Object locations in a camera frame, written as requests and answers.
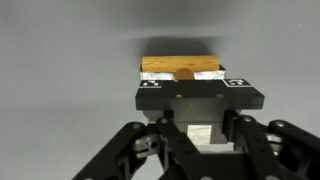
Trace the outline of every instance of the bolt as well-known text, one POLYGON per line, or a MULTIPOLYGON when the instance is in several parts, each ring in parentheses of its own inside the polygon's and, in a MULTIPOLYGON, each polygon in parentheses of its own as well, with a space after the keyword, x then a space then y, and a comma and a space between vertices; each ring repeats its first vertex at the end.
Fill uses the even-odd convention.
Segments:
POLYGON ((181 94, 177 94, 176 95, 176 99, 181 99, 182 98, 182 95, 181 94))
POLYGON ((168 122, 168 120, 166 120, 166 119, 161 119, 161 122, 162 122, 163 124, 165 124, 165 123, 168 122))
POLYGON ((209 176, 203 176, 200 180, 213 180, 213 179, 209 176))
POLYGON ((246 122, 251 122, 251 118, 250 117, 244 117, 243 120, 246 121, 246 122))
POLYGON ((278 122, 276 122, 276 125, 277 125, 277 126, 279 126, 279 127, 283 127, 283 126, 284 126, 284 123, 283 123, 283 122, 278 121, 278 122))
POLYGON ((217 94, 216 97, 217 97, 218 99, 223 99, 223 98, 224 98, 224 95, 223 95, 223 94, 217 94))
POLYGON ((140 128, 140 124, 136 123, 136 124, 133 125, 133 129, 139 129, 139 128, 140 128))
POLYGON ((280 180, 280 179, 274 175, 268 175, 266 176, 266 180, 280 180))

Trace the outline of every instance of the aluminum foil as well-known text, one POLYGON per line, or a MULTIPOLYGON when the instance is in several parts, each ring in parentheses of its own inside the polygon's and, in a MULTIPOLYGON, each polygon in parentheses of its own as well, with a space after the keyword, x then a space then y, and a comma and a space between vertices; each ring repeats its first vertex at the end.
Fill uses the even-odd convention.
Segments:
MULTIPOLYGON (((202 71, 195 72, 195 80, 212 80, 212 79, 224 79, 226 76, 226 70, 219 71, 202 71)), ((140 72, 141 80, 174 80, 174 73, 163 72, 140 72)))
POLYGON ((195 145, 210 144, 211 125, 188 125, 187 135, 195 145))

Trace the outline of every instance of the wooden piece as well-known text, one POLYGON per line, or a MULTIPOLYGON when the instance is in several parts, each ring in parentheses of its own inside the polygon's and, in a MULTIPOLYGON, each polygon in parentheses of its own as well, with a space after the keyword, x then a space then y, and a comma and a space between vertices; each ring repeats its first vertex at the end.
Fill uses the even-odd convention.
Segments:
POLYGON ((216 56, 146 56, 142 59, 142 72, 176 72, 181 68, 192 72, 219 70, 216 56))
POLYGON ((181 68, 174 73, 175 80, 194 80, 194 73, 188 68, 181 68))

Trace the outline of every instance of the gray background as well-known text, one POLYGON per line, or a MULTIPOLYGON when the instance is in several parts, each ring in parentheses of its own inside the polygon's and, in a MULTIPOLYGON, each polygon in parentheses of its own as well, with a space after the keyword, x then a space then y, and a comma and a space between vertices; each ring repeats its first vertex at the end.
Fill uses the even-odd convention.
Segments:
MULTIPOLYGON (((218 55, 261 122, 320 136, 319 0, 1 0, 0 179, 71 179, 129 121, 143 55, 218 55)), ((152 159, 136 179, 156 179, 152 159)))

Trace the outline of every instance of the white label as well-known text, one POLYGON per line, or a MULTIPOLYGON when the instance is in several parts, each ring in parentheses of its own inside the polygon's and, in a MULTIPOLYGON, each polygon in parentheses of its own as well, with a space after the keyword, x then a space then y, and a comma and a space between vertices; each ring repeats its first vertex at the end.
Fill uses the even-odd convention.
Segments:
POLYGON ((161 88, 162 81, 151 80, 151 81, 141 81, 139 88, 161 88))
POLYGON ((195 145, 210 144, 211 125, 188 125, 187 135, 195 145))
POLYGON ((251 85, 244 79, 223 79, 227 87, 251 87, 251 85))

